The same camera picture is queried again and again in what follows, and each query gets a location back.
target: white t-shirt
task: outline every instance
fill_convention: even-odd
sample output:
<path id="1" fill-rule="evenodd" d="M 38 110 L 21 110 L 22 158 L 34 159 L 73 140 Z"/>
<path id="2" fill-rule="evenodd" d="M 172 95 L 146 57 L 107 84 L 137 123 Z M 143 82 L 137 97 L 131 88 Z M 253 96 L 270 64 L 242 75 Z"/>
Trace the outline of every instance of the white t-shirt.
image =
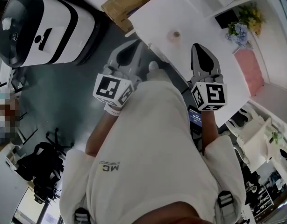
<path id="1" fill-rule="evenodd" d="M 79 150 L 67 153 L 61 215 L 66 224 L 73 224 L 86 194 L 84 207 L 97 224 L 131 224 L 174 202 L 186 202 L 200 218 L 215 222 L 219 190 L 209 169 L 243 204 L 244 182 L 228 136 L 212 142 L 203 158 L 190 136 L 180 92 L 166 81 L 143 82 L 96 158 Z"/>

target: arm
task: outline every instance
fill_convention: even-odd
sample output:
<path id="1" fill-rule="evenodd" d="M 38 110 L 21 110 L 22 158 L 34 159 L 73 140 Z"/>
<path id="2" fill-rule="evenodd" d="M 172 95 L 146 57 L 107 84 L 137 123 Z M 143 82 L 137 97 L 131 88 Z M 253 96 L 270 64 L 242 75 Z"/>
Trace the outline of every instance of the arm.
<path id="1" fill-rule="evenodd" d="M 216 127 L 215 116 L 213 111 L 202 111 L 202 152 L 205 154 L 206 147 L 216 140 L 218 135 L 218 130 Z"/>
<path id="2" fill-rule="evenodd" d="M 112 126 L 116 122 L 118 116 L 113 116 L 108 112 L 104 112 L 99 123 L 93 130 L 91 136 L 86 143 L 86 154 L 92 157 L 96 157 L 100 150 L 105 138 L 107 137 Z"/>

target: white table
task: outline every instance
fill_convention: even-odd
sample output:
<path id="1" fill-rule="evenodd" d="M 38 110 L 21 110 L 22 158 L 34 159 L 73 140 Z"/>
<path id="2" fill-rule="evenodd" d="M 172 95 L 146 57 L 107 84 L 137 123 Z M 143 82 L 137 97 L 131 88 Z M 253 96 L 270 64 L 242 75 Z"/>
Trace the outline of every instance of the white table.
<path id="1" fill-rule="evenodd" d="M 179 74 L 190 80 L 190 50 L 194 43 L 207 47 L 219 60 L 224 83 L 228 85 L 228 105 L 215 112 L 221 127 L 248 100 L 250 93 L 239 64 L 232 55 L 234 45 L 224 38 L 214 18 L 204 18 L 187 0 L 151 0 L 129 20 L 137 35 L 164 61 L 171 63 Z M 168 40 L 170 31 L 180 33 L 177 43 Z"/>

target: person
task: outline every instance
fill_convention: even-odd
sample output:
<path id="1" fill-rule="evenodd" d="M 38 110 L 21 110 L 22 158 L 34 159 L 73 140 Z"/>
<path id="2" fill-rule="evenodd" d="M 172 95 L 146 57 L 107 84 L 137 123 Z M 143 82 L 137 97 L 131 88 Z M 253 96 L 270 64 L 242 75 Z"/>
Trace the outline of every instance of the person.
<path id="1" fill-rule="evenodd" d="M 119 116 L 104 113 L 85 153 L 68 151 L 60 197 L 66 224 L 80 207 L 91 224 L 214 223 L 221 183 L 213 173 L 244 204 L 240 165 L 214 113 L 201 113 L 201 155 L 181 93 L 157 63 L 149 71 Z"/>

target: wrist strap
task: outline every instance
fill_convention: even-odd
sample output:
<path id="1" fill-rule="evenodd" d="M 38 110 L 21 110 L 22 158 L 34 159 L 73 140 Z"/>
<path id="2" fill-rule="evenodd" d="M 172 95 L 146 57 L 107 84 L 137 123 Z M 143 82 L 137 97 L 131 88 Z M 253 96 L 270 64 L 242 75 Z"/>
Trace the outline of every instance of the wrist strap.
<path id="1" fill-rule="evenodd" d="M 117 110 L 111 108 L 109 105 L 105 105 L 104 110 L 113 116 L 119 116 L 121 113 L 121 111 L 117 111 Z"/>

